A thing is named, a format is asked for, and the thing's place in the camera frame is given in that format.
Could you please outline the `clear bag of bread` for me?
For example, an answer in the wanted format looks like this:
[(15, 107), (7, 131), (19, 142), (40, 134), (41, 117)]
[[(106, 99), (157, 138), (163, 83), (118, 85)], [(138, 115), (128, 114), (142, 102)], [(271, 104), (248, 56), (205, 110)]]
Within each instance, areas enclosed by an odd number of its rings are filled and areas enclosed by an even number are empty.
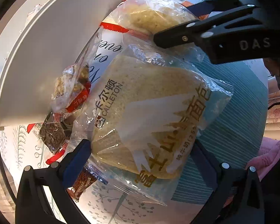
[(173, 0), (124, 0), (100, 26), (109, 31), (151, 40), (160, 31), (196, 19), (185, 6)]

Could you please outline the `Calleton bread loaf bag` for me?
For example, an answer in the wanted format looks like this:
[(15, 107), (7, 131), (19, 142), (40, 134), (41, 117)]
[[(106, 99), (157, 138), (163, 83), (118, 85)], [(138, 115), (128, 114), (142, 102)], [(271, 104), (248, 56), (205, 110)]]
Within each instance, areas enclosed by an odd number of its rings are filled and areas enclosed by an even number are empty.
[(134, 39), (91, 89), (71, 139), (90, 141), (91, 161), (112, 185), (166, 205), (195, 139), (232, 95), (225, 81)]

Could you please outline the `brown chocolate snack packet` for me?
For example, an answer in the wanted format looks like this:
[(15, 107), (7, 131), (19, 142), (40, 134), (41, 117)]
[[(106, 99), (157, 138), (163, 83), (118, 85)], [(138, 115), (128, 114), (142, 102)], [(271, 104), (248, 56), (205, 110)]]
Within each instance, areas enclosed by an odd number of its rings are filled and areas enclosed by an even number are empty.
[(67, 188), (67, 192), (75, 202), (79, 202), (82, 193), (96, 181), (97, 179), (83, 168), (72, 187)]

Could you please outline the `pink blanket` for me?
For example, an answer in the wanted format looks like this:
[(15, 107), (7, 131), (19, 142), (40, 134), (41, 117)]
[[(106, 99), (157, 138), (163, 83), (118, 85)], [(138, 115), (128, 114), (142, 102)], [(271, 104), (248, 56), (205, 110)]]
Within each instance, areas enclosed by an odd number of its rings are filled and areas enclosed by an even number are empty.
[(280, 140), (263, 137), (258, 155), (248, 161), (246, 169), (253, 166), (262, 180), (280, 159)]

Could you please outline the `dark brown snack packet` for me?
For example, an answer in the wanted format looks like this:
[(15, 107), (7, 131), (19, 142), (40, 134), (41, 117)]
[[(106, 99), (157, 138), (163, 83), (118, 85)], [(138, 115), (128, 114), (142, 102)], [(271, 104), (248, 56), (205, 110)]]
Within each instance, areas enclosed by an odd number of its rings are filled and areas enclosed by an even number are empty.
[(39, 136), (50, 152), (55, 154), (63, 142), (70, 138), (72, 127), (73, 125), (66, 121), (55, 121), (53, 112), (50, 112), (40, 128)]

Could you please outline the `small red clear snack packet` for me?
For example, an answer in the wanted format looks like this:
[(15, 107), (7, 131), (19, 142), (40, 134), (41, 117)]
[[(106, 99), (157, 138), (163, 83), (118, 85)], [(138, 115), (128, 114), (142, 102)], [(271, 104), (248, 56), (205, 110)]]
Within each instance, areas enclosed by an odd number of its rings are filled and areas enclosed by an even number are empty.
[(74, 64), (67, 67), (55, 80), (51, 94), (51, 108), (55, 121), (68, 118), (79, 110), (90, 93), (89, 67)]

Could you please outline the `white plastic storage bin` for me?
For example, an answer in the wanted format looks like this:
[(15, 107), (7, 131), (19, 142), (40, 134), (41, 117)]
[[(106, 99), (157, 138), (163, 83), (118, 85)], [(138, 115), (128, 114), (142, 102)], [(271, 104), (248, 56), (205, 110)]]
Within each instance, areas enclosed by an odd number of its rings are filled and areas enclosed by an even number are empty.
[(26, 0), (0, 35), (0, 128), (38, 123), (55, 79), (122, 0)]

